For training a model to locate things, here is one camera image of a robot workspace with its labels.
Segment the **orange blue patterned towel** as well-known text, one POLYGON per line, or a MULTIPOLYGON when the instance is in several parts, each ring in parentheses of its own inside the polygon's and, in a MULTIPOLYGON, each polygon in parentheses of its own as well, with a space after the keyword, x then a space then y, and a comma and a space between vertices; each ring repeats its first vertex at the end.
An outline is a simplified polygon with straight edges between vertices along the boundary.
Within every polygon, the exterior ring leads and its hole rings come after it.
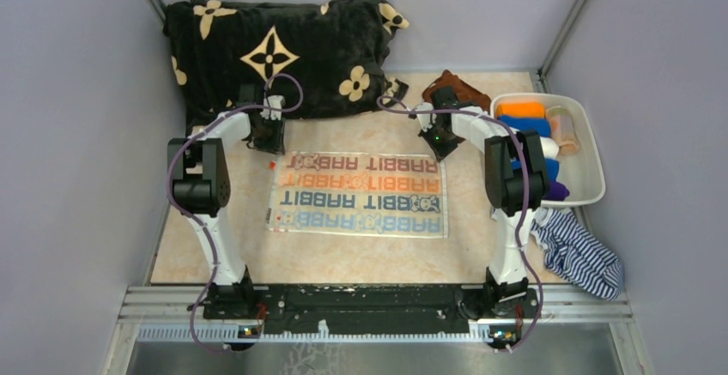
POLYGON ((272 232, 444 239, 446 172, 426 154, 290 152, 278 159, 272 232))

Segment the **orange polka dot towel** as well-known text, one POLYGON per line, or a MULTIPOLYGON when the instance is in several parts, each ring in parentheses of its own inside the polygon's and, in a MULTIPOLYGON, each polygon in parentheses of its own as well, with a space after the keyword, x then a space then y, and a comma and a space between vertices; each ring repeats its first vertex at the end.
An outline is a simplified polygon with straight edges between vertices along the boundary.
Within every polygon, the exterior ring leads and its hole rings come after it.
POLYGON ((574 127, 573 116, 563 106, 552 106, 545 111, 551 128, 551 138, 559 147, 561 155, 573 155, 579 151, 579 140, 574 127))

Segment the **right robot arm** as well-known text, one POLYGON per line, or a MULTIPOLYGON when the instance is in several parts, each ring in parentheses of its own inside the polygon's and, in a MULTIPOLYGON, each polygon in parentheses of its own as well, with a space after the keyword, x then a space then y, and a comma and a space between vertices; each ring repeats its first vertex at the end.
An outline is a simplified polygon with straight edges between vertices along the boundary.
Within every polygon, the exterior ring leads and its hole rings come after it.
POLYGON ((436 160, 444 160, 462 142, 483 154, 485 191, 498 233, 484 294, 473 304, 479 315, 511 316, 537 305, 529 289, 525 245, 531 221, 550 188, 541 137, 534 130, 507 126, 472 102, 459 101, 450 87, 434 90, 413 116, 436 160))

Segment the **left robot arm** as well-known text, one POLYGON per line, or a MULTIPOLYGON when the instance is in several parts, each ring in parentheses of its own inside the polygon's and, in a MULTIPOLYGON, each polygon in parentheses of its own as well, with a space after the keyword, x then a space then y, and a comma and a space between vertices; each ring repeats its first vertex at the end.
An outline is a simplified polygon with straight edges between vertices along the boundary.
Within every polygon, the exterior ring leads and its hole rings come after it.
POLYGON ((257 313, 258 296, 227 212, 232 186, 226 153, 251 140, 255 129, 271 126, 279 135, 286 100, 256 86, 243 87, 240 94, 243 100, 234 109, 167 145, 167 198, 191 224, 210 270, 195 304, 206 319, 253 318, 257 313))

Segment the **brown towel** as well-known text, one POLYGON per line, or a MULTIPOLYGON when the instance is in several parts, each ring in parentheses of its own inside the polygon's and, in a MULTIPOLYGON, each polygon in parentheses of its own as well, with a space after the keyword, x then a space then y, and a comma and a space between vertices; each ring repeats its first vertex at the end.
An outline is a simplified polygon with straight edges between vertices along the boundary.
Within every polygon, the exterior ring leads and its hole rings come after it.
POLYGON ((441 75, 431 82, 422 92, 422 98, 425 102, 432 102, 433 93, 440 88, 450 87, 455 93, 459 102, 472 102, 479 106, 485 112, 490 110, 491 98, 474 88, 469 83, 462 80, 459 76, 453 74, 450 70, 444 70, 441 75))

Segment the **orange rolled towel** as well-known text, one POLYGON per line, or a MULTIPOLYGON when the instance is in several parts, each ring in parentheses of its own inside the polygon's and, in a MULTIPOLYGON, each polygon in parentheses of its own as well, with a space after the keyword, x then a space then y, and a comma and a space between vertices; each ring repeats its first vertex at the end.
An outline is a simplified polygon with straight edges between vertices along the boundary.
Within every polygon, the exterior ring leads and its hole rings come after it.
POLYGON ((500 118, 545 118, 545 107, 539 102, 505 103, 496 106, 495 116, 500 118))

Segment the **blue rolled towel upper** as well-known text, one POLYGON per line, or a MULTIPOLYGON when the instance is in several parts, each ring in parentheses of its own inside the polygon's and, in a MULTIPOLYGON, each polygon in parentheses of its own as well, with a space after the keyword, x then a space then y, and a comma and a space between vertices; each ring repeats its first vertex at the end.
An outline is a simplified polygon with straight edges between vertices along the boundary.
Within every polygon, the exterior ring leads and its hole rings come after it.
POLYGON ((498 120, 510 127, 513 132, 525 132, 532 130, 541 137, 552 137, 552 129, 546 118, 520 118, 510 115, 501 115, 498 117, 498 120))

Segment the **blue rolled towel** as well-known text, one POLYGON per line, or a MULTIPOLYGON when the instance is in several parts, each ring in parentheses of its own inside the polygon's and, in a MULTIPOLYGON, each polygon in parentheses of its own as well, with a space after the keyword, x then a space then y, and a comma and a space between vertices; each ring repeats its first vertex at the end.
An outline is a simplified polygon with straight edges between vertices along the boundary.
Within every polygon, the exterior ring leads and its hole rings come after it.
POLYGON ((510 127, 513 132, 525 132, 532 130, 541 137, 552 137, 552 129, 546 118, 520 118, 510 115, 501 115, 498 117, 498 120, 510 127))
MULTIPOLYGON (((558 160, 555 159, 546 159, 545 160, 546 169, 548 171, 549 180, 551 182, 556 181, 559 171, 560 171, 560 163, 558 160)), ((520 169, 521 163, 518 160, 512 160, 511 166, 513 170, 520 169)))

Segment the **black pillow with beige flowers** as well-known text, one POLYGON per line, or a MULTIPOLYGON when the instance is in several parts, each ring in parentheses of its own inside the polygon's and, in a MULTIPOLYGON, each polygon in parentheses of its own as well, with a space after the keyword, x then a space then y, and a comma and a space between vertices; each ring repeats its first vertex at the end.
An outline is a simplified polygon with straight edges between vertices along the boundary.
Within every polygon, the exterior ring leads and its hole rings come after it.
POLYGON ((346 118, 407 87, 383 69, 408 19, 387 0, 169 4, 163 33, 185 100, 187 128, 233 109, 244 86, 280 94, 288 116, 346 118))

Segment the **white rolled towel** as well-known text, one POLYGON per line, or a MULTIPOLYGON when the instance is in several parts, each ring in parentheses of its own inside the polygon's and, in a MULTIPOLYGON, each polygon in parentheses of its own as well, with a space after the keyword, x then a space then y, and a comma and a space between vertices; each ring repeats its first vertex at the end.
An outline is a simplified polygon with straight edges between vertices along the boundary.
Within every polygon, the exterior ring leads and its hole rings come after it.
POLYGON ((543 156, 546 159, 555 160, 560 152, 559 145, 549 137, 540 136, 539 139, 543 151, 543 156))

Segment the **blue rolled towel lower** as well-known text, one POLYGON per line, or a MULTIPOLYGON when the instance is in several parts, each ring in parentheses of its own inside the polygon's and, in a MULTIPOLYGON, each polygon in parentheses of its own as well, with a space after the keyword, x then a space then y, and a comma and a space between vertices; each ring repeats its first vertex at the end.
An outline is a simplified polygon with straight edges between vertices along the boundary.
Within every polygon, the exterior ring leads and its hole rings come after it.
MULTIPOLYGON (((548 171, 549 180, 551 182, 556 181, 559 171, 560 171, 560 163, 558 160, 555 159, 546 159, 545 160, 546 169, 548 171)), ((518 160, 512 160, 511 166, 513 170, 520 169, 521 163, 518 160)))

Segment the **purple rolled towel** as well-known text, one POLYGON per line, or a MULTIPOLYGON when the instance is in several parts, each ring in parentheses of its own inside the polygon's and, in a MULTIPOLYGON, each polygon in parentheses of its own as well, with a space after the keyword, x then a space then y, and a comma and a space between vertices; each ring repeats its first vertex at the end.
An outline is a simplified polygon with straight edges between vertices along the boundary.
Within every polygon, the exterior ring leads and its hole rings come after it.
POLYGON ((551 181, 549 183, 549 191, 545 194, 543 200, 563 202, 570 194, 570 190, 564 184, 558 181, 551 181))

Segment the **white plastic bin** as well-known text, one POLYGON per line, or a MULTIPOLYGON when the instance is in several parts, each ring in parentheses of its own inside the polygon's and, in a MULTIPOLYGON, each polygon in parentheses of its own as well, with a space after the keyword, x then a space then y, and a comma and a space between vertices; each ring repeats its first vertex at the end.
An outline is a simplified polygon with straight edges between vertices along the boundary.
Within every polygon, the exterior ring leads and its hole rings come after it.
POLYGON ((545 108, 563 106, 568 110, 579 149, 575 154, 557 156, 560 172, 556 180, 564 184, 570 195, 564 201, 543 200, 543 206, 552 208, 573 208, 598 202, 606 192, 604 170, 598 146, 584 107, 567 96, 556 94, 516 93, 497 96, 491 104, 495 116, 500 105, 537 102, 545 108))

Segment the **blue white striped towel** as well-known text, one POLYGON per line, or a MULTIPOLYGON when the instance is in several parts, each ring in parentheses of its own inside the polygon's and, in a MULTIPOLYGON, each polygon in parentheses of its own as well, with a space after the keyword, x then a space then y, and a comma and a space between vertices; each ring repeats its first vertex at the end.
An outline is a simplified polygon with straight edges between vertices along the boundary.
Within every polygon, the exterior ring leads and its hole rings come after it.
POLYGON ((622 261, 575 214, 537 209, 531 234, 543 249, 545 268, 552 273, 600 299, 613 301, 622 294, 622 261))

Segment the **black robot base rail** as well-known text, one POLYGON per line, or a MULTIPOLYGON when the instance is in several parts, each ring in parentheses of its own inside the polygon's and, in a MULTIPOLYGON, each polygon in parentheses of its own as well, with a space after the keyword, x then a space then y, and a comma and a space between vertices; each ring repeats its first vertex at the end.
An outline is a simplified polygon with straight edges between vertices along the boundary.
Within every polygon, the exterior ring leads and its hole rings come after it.
POLYGON ((514 347, 542 302, 498 300, 485 284, 213 285, 207 320, 240 320, 246 342, 475 342, 514 347))

